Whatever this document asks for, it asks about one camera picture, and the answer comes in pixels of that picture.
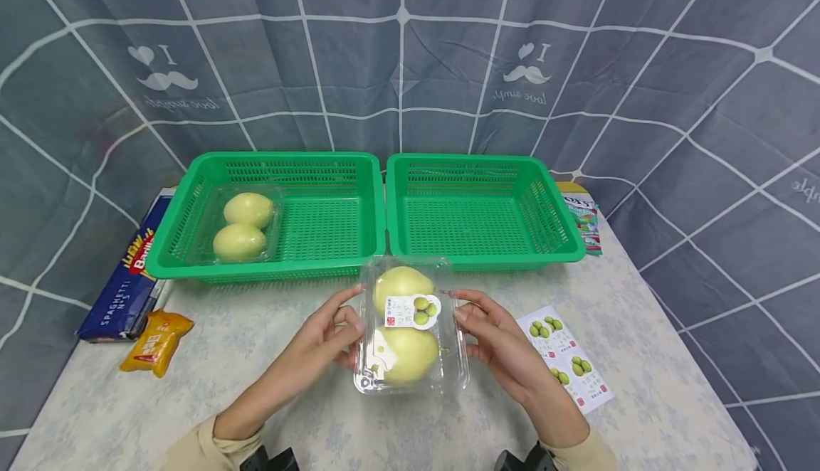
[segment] fruit label sticker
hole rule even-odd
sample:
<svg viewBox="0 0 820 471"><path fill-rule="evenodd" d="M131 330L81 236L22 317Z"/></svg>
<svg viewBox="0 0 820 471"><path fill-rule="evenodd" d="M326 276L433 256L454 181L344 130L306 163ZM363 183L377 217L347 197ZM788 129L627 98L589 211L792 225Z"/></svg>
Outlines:
<svg viewBox="0 0 820 471"><path fill-rule="evenodd" d="M438 313L441 313L441 300L435 295L388 297L384 303L384 326L426 331L436 325Z"/></svg>
<svg viewBox="0 0 820 471"><path fill-rule="evenodd" d="M566 388L586 415L615 395L562 320L550 305L516 321L550 368L552 377Z"/></svg>

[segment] pasta box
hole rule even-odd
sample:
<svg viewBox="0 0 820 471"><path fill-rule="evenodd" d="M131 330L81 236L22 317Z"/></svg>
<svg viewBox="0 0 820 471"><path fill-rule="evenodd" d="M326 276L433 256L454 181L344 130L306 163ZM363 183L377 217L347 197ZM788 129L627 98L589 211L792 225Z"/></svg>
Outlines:
<svg viewBox="0 0 820 471"><path fill-rule="evenodd" d="M145 270L154 232L168 209L174 189L162 189L142 219L140 228L125 249L88 315L75 333L91 342L133 341L145 329L149 314L162 291L164 281Z"/></svg>

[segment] sticker sheet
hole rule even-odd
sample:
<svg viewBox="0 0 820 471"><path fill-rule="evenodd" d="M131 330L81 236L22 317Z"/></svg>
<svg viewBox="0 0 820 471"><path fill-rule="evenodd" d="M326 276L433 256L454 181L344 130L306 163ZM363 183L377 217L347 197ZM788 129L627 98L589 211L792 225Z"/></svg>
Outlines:
<svg viewBox="0 0 820 471"><path fill-rule="evenodd" d="M584 415L615 397L554 307L548 305L516 321Z"/></svg>

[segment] colorful package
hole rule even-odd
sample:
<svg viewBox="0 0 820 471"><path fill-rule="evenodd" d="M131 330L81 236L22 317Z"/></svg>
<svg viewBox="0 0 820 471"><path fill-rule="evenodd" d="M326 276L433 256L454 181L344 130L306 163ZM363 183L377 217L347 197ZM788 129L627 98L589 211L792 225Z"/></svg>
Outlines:
<svg viewBox="0 0 820 471"><path fill-rule="evenodd" d="M157 303L163 285L163 281L157 281L145 270L145 258L173 195L174 189L159 192L114 273L77 329L80 339L91 343L133 341L142 333L145 317Z"/></svg>
<svg viewBox="0 0 820 471"><path fill-rule="evenodd" d="M157 309L149 313L149 321L140 339L120 364L121 371L152 371L161 379L179 346L179 338L191 330L194 322L182 314Z"/></svg>
<svg viewBox="0 0 820 471"><path fill-rule="evenodd" d="M598 205L583 186L574 182L562 181L557 184L564 202L575 217L575 223L581 232L587 254L601 255L601 238L598 234Z"/></svg>

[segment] mustache print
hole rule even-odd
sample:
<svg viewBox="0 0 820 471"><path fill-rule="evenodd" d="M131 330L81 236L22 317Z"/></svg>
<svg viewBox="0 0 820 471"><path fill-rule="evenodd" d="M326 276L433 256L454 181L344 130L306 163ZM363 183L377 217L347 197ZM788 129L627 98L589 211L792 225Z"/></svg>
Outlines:
<svg viewBox="0 0 820 471"><path fill-rule="evenodd" d="M530 67L524 67L523 65L519 65L518 67L514 68L514 70L510 71L508 74L504 74L504 81L505 82L514 82L518 78L521 77L527 78L530 80L531 83L536 85L540 85L541 83L545 83L547 80L551 78L548 76L544 78L544 75L538 70L538 67L531 65Z"/></svg>
<svg viewBox="0 0 820 471"><path fill-rule="evenodd" d="M167 74L152 73L149 74L149 77L144 80L137 78L137 81L142 83L145 87L153 90L166 90L172 85L177 85L177 87L187 90L193 90L199 85L198 79L188 79L183 73L178 73L177 71L172 71Z"/></svg>

